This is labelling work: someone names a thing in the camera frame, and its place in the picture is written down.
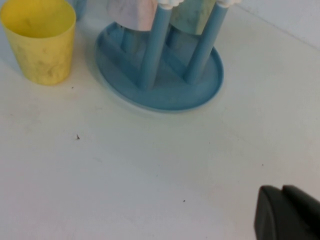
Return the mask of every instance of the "white surface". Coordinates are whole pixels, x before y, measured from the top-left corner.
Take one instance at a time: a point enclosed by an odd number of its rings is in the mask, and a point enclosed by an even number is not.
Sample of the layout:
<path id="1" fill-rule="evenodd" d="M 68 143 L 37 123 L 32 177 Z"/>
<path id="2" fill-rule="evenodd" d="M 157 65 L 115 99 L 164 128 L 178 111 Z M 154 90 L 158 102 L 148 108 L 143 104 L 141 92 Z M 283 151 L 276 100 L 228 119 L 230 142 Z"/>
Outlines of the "white surface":
<path id="1" fill-rule="evenodd" d="M 25 80 L 1 30 L 0 239 L 253 240 L 261 185 L 320 199 L 317 50 L 232 7 L 218 96 L 152 113 L 93 77 L 88 57 L 109 22 L 94 6 L 57 86 Z"/>
<path id="2" fill-rule="evenodd" d="M 243 0 L 241 7 L 320 50 L 320 0 Z"/>

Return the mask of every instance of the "blue plastic stand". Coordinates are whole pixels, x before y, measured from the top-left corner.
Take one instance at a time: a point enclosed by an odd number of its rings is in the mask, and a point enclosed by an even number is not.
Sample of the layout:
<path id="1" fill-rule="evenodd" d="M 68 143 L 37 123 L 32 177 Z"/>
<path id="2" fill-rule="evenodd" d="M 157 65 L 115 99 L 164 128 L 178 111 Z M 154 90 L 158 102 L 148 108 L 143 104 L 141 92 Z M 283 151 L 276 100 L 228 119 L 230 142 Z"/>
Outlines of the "blue plastic stand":
<path id="1" fill-rule="evenodd" d="M 137 52 L 124 51 L 123 42 L 128 36 L 123 27 L 113 23 L 101 32 L 95 46 L 95 59 L 107 83 L 120 96 L 138 106 L 156 111 L 185 111 L 197 108 L 211 100 L 219 91 L 224 77 L 223 64 L 213 48 L 215 38 L 206 43 L 207 56 L 200 59 L 203 71 L 195 82 L 184 80 L 196 49 L 204 49 L 201 38 L 170 30 L 171 11 L 157 8 L 151 32 L 140 32 Z M 221 20 L 210 23 L 205 36 L 219 30 Z"/>

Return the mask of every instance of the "round base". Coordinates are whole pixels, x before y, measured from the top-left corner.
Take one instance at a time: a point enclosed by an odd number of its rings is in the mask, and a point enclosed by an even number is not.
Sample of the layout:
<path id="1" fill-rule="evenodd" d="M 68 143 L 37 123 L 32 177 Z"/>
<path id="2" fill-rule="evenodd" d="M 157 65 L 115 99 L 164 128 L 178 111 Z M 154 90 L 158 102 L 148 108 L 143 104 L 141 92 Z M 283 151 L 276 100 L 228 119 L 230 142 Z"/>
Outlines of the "round base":
<path id="1" fill-rule="evenodd" d="M 211 100 L 219 91 L 224 77 L 219 54 L 212 50 L 202 78 L 195 85 L 183 80 L 183 74 L 198 39 L 178 33 L 175 45 L 164 46 L 155 85 L 151 90 L 141 90 L 139 66 L 142 61 L 148 33 L 141 38 L 142 44 L 135 54 L 121 50 L 123 29 L 113 23 L 101 32 L 95 46 L 95 60 L 109 85 L 126 100 L 155 111 L 185 111 L 197 108 Z"/>

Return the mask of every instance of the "plastic cup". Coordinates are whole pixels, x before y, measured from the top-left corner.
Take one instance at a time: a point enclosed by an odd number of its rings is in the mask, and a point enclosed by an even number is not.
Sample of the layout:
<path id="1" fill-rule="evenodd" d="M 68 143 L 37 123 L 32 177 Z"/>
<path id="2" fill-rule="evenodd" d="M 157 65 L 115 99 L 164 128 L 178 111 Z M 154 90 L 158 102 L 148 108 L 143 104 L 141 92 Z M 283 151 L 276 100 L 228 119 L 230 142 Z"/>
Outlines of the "plastic cup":
<path id="1" fill-rule="evenodd" d="M 8 0 L 1 23 L 23 75 L 42 85 L 70 73 L 76 13 L 65 0 Z"/>

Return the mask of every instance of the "blue drying rack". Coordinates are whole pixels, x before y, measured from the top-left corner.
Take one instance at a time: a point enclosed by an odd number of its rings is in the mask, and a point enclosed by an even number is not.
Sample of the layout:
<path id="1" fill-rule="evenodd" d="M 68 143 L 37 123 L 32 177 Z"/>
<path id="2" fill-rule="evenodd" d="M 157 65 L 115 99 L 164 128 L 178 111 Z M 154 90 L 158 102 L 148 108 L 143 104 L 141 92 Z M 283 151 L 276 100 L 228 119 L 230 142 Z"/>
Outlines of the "blue drying rack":
<path id="1" fill-rule="evenodd" d="M 96 40 L 96 64 L 118 95 L 140 107 L 174 112 L 202 106 L 223 82 L 213 46 L 227 11 L 216 3 L 201 36 L 170 26 L 172 9 L 160 5 L 150 32 L 112 23 Z"/>

